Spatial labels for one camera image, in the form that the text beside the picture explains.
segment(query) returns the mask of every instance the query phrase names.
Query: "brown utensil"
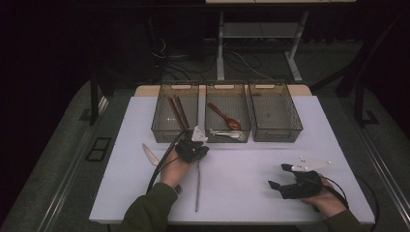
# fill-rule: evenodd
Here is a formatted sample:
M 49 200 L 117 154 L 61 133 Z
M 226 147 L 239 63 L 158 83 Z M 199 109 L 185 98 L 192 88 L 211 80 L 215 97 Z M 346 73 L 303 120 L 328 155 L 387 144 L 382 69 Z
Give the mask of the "brown utensil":
M 208 106 L 211 107 L 215 112 L 217 112 L 219 114 L 220 117 L 222 117 L 225 122 L 226 125 L 231 129 L 231 130 L 235 130 L 235 131 L 240 131 L 241 130 L 241 124 L 236 121 L 235 119 L 231 119 L 226 117 L 226 115 L 224 115 L 222 112 L 220 112 L 220 110 L 211 102 L 208 103 Z

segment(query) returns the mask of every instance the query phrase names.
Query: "green sleeve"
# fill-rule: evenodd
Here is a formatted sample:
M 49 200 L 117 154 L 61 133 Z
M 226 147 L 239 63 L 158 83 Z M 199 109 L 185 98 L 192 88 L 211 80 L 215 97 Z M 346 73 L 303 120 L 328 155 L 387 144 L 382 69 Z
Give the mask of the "green sleeve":
M 173 188 L 156 183 L 148 194 L 139 196 L 130 205 L 118 231 L 165 231 L 168 214 L 177 198 Z
M 368 232 L 349 210 L 325 220 L 331 232 Z

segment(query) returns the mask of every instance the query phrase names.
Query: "dark floor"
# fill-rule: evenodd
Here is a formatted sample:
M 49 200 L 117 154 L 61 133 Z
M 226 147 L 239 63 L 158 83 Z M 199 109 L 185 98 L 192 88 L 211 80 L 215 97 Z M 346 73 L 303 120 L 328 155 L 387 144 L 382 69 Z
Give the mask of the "dark floor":
M 355 42 L 303 43 L 296 55 L 302 78 L 307 86 L 347 65 L 361 44 Z M 227 42 L 225 79 L 284 78 L 292 83 L 283 51 L 284 42 Z M 216 50 L 209 41 L 209 56 L 201 62 L 191 61 L 184 53 L 174 58 L 163 72 L 163 78 L 216 79 Z M 244 60 L 258 73 L 249 71 Z M 380 218 L 374 231 L 409 231 L 406 197 L 410 195 L 410 141 L 380 105 L 366 91 L 365 109 L 371 110 L 378 125 L 361 128 L 353 119 L 353 94 L 341 99 L 335 94 L 338 81 L 313 92 L 318 96 L 337 141 L 353 172 L 358 176 L 367 201 Z M 89 83 L 78 90 L 49 140 L 35 170 L 9 213 L 2 232 L 14 231 L 108 231 L 107 226 L 88 220 L 93 207 L 109 152 L 121 127 L 132 89 L 117 89 L 113 97 L 103 98 L 101 116 L 89 126 L 82 116 L 90 108 Z M 98 137 L 110 137 L 108 153 L 101 162 L 84 160 Z M 190 230 L 179 228 L 178 231 Z M 203 227 L 203 231 L 215 228 Z M 292 231 L 279 227 L 229 227 L 224 231 Z

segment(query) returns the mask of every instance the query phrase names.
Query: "hand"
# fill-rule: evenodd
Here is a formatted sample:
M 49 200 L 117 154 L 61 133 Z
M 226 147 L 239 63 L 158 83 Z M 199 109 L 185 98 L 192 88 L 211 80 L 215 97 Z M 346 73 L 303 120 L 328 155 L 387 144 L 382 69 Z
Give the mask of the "hand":
M 187 163 L 182 161 L 175 149 L 173 149 L 166 158 L 164 167 L 161 170 L 161 182 L 175 189 L 192 166 L 193 162 Z
M 321 178 L 321 180 L 324 186 L 329 186 L 332 188 L 332 185 L 325 178 Z M 319 209 L 319 211 L 327 218 L 333 217 L 347 210 L 343 203 L 341 203 L 335 195 L 325 188 L 322 188 L 319 194 L 309 198 L 302 198 L 301 200 L 302 202 L 316 206 L 317 209 Z

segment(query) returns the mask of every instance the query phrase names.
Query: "knife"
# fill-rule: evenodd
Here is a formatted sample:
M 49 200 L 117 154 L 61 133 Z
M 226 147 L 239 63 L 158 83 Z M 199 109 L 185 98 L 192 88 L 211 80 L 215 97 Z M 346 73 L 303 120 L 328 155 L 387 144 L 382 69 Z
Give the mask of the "knife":
M 154 155 L 154 153 L 151 152 L 151 150 L 144 143 L 142 143 L 142 149 L 144 149 L 145 156 L 147 156 L 148 160 L 154 166 L 158 166 L 158 164 L 160 164 L 160 161 L 157 159 L 157 157 Z

